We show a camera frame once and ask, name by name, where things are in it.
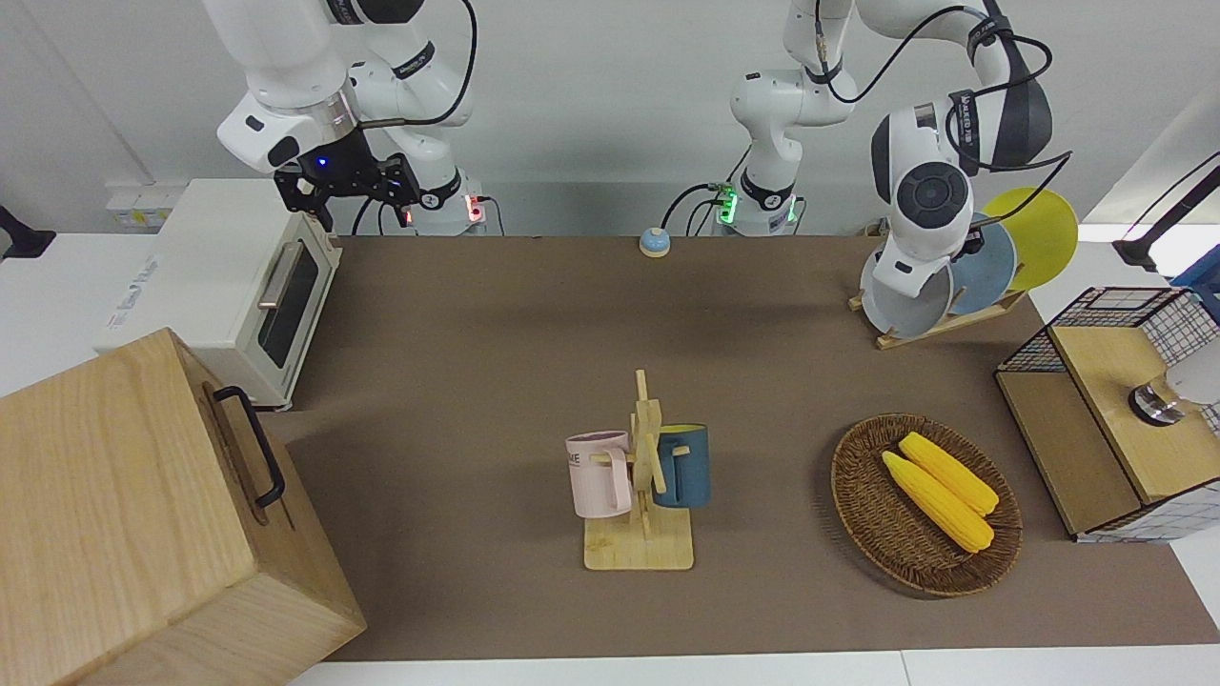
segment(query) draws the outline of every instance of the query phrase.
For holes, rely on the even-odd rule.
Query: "blue mug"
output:
[[[662,508],[702,508],[711,500],[711,464],[708,427],[671,424],[661,427],[656,442],[665,475],[665,493],[653,487],[653,502]]]

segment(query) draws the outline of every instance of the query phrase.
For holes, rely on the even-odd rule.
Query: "white wall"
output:
[[[0,0],[0,204],[27,223],[107,226],[105,182],[151,182],[20,0]]]
[[[1093,208],[1088,221],[1130,225],[1174,182],[1218,150],[1220,150],[1220,78],[1213,76],[1186,110]],[[1144,223],[1153,223],[1160,218],[1218,164],[1220,162],[1211,162],[1183,182],[1163,204],[1148,214]],[[1183,223],[1220,223],[1220,193],[1194,208]]]
[[[249,176],[214,137],[244,79],[199,2],[0,0],[21,2],[152,177]],[[736,78],[793,65],[781,46],[787,0],[476,0],[476,6],[482,29],[476,114],[455,142],[462,165],[488,190],[511,199],[505,209],[510,231],[518,233],[638,232],[655,223],[676,189],[722,178],[748,143],[727,105]],[[1220,56],[1214,40],[1220,5],[1166,0],[1157,4],[1155,21],[1149,9],[1137,0],[1006,2],[1020,31],[1055,50],[1043,78],[1055,110],[1052,151],[1077,151],[1055,188],[1082,216],[1199,89],[1190,65],[1213,65]],[[9,16],[6,7],[6,22]],[[442,55],[461,65],[461,4],[432,0],[418,21],[434,28]],[[342,33],[345,45],[355,44],[351,31]],[[852,27],[849,42],[847,65],[858,79],[871,76],[895,45],[861,24]],[[104,200],[100,189],[115,181],[120,155],[82,146],[73,135],[79,117],[48,106],[38,79],[15,78],[11,60],[28,60],[10,52],[0,72],[4,114],[21,122],[22,135],[0,138],[0,155],[7,160],[26,145],[20,138],[27,129],[62,135],[43,133],[48,140],[37,145],[54,165],[17,156],[16,170],[32,181],[6,183],[0,200],[28,208],[35,223],[77,226],[87,212],[81,208]],[[806,156],[798,190],[811,203],[806,229],[847,231],[883,211],[867,146],[887,111],[975,84],[960,49],[916,43],[852,121],[800,132]],[[32,190],[62,183],[62,166],[73,156],[94,166],[73,170],[84,178],[73,179],[67,200]],[[1038,178],[1037,172],[985,178],[978,195],[986,200]],[[573,188],[587,205],[561,193]],[[337,212],[340,222],[343,214]]]

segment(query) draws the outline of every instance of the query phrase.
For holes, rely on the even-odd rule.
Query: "mug rack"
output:
[[[661,402],[648,397],[644,370],[636,370],[636,411],[631,415],[627,454],[634,502],[627,514],[584,520],[587,569],[682,571],[694,566],[691,510],[653,503],[653,488],[665,493],[669,486],[656,453],[660,435]]]

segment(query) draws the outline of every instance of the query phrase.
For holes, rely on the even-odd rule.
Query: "white plate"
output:
[[[877,266],[877,255],[882,248],[884,243],[869,255],[860,275],[864,314],[877,331],[889,333],[894,338],[924,336],[949,311],[954,293],[953,271],[948,266],[942,269],[927,280],[917,298],[908,298],[872,278],[872,270]]]

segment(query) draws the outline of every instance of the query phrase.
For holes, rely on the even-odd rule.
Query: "blue plate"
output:
[[[987,218],[975,212],[975,220]],[[953,262],[953,286],[966,292],[949,310],[954,315],[969,315],[996,304],[1013,284],[1016,272],[1016,247],[1002,223],[983,227],[983,249],[974,255],[963,255]]]

